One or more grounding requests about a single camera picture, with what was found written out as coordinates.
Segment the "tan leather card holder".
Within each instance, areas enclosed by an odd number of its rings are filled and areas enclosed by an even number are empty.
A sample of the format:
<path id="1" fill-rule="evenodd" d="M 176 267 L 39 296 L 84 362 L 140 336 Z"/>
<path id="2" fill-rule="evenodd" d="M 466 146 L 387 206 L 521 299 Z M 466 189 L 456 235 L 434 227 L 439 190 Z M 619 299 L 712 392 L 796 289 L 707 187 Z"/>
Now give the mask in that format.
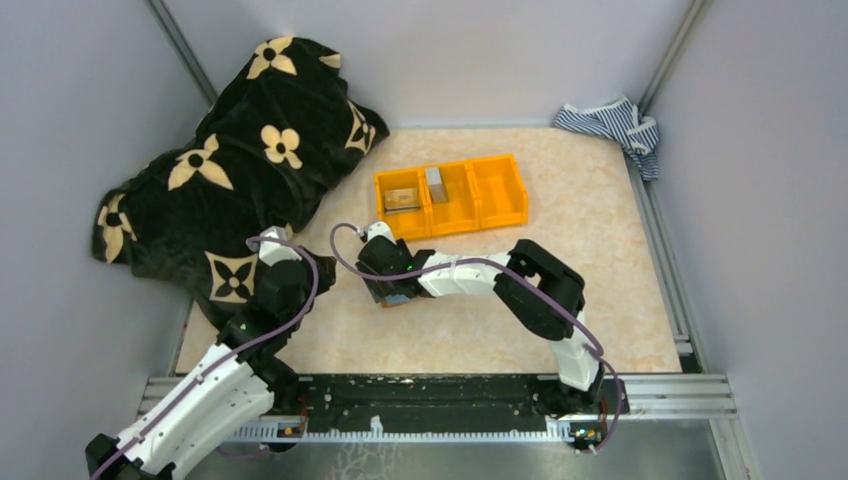
<path id="1" fill-rule="evenodd" d="M 366 287 L 373 300 L 384 308 L 398 306 L 414 299 L 403 286 L 393 282 L 365 280 Z"/>

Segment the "orange three-compartment bin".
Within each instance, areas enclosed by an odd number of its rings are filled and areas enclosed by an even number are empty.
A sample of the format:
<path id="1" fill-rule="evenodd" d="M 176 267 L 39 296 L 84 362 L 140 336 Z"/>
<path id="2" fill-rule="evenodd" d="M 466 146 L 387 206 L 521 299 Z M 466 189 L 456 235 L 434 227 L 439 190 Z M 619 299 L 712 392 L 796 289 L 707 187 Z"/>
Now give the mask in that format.
<path id="1" fill-rule="evenodd" d="M 441 170 L 447 203 L 431 202 L 425 179 L 429 167 Z M 406 241 L 512 227 L 529 219 L 528 194 L 511 154 L 379 171 L 374 184 L 378 219 Z M 383 192 L 398 188 L 418 188 L 421 208 L 387 214 Z"/>

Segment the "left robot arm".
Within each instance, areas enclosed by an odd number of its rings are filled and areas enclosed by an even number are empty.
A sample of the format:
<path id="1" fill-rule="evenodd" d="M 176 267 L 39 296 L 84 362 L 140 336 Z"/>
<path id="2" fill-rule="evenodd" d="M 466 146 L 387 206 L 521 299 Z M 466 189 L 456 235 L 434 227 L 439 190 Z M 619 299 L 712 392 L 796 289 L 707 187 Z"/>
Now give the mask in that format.
<path id="1" fill-rule="evenodd" d="M 280 227 L 248 239 L 267 271 L 199 363 L 117 436 L 85 449 L 92 479 L 184 479 L 245 423 L 297 402 L 298 375 L 276 354 L 336 281 L 336 261 Z"/>

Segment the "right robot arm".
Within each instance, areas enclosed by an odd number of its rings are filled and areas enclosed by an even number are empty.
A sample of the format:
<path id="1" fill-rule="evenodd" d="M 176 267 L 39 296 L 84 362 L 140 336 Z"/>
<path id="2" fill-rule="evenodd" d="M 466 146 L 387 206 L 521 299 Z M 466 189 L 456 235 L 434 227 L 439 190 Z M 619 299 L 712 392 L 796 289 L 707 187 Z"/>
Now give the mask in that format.
<path id="1" fill-rule="evenodd" d="M 562 388 L 589 394 L 604 376 L 601 347 L 585 325 L 585 281 L 538 243 L 521 239 L 506 252 L 413 253 L 401 240 L 376 236 L 355 263 L 376 301 L 486 296 L 499 299 L 533 335 L 548 341 Z"/>

